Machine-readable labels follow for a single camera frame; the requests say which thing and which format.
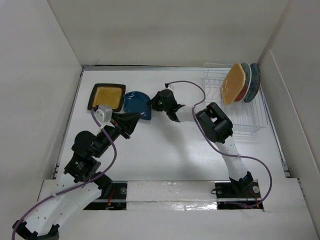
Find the dark blue heart-shaped plate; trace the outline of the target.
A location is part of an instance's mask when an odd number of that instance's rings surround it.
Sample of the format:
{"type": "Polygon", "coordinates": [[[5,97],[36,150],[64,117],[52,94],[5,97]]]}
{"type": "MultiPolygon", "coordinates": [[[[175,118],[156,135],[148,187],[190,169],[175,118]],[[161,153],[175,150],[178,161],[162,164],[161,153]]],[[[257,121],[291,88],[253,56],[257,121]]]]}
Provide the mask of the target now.
{"type": "Polygon", "coordinates": [[[139,113],[142,120],[150,121],[152,119],[150,100],[150,97],[143,92],[128,92],[124,95],[123,111],[125,113],[139,113]]]}

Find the woven bamboo square tray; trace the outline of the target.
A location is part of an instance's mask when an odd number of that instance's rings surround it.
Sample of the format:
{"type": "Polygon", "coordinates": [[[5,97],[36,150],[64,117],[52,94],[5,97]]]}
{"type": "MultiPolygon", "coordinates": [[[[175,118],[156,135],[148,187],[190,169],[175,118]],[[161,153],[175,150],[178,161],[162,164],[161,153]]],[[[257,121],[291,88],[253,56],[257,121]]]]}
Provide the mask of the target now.
{"type": "Polygon", "coordinates": [[[224,78],[221,86],[223,102],[226,105],[230,105],[235,101],[245,84],[245,80],[246,75],[241,64],[234,64],[224,78]]]}

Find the red teal round plate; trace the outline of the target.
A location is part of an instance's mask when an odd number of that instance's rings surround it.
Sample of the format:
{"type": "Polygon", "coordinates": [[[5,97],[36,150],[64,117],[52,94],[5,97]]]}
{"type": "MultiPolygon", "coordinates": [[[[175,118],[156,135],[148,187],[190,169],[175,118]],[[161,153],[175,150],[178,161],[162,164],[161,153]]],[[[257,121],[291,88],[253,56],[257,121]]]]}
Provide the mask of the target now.
{"type": "Polygon", "coordinates": [[[235,100],[234,100],[235,102],[240,102],[245,98],[245,96],[249,90],[251,80],[252,80],[252,70],[251,70],[249,63],[242,62],[241,67],[245,73],[245,82],[244,82],[242,90],[240,91],[238,96],[235,98],[235,100]]]}

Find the teal round floral plate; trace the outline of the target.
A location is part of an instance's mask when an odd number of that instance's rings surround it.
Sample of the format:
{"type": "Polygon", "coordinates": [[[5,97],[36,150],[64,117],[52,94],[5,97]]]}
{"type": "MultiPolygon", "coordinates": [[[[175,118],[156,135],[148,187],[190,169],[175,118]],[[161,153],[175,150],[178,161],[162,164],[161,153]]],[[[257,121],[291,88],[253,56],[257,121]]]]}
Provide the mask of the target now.
{"type": "Polygon", "coordinates": [[[245,103],[250,103],[253,101],[253,99],[256,97],[260,84],[261,84],[261,71],[260,67],[257,63],[252,63],[250,65],[251,68],[251,82],[250,86],[248,88],[248,92],[244,97],[244,102],[245,103]]]}

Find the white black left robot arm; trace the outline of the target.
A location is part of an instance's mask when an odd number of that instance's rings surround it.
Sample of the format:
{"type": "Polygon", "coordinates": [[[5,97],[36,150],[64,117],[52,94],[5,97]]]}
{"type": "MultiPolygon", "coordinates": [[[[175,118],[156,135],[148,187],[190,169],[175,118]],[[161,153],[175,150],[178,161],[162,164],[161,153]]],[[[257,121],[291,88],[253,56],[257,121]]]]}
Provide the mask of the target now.
{"type": "Polygon", "coordinates": [[[112,193],[113,181],[106,175],[111,168],[98,169],[98,161],[108,148],[113,148],[114,163],[117,158],[115,140],[122,136],[129,139],[140,114],[113,113],[110,125],[102,126],[92,112],[91,116],[100,131],[93,134],[79,132],[71,150],[73,155],[66,164],[51,195],[40,200],[12,226],[11,238],[19,235],[25,240],[57,240],[63,227],[98,198],[107,198],[112,193]]]}

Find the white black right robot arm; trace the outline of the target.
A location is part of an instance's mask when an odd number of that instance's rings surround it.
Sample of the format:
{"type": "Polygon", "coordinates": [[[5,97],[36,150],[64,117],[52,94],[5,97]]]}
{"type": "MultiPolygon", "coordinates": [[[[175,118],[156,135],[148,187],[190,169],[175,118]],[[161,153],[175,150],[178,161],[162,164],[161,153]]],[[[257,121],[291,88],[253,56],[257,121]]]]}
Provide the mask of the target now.
{"type": "Polygon", "coordinates": [[[151,109],[165,112],[174,122],[192,122],[199,127],[206,140],[213,143],[226,164],[231,191],[236,198],[244,196],[253,183],[252,174],[245,167],[233,139],[233,124],[216,103],[196,112],[194,106],[178,104],[172,90],[164,89],[148,102],[151,109]]]}

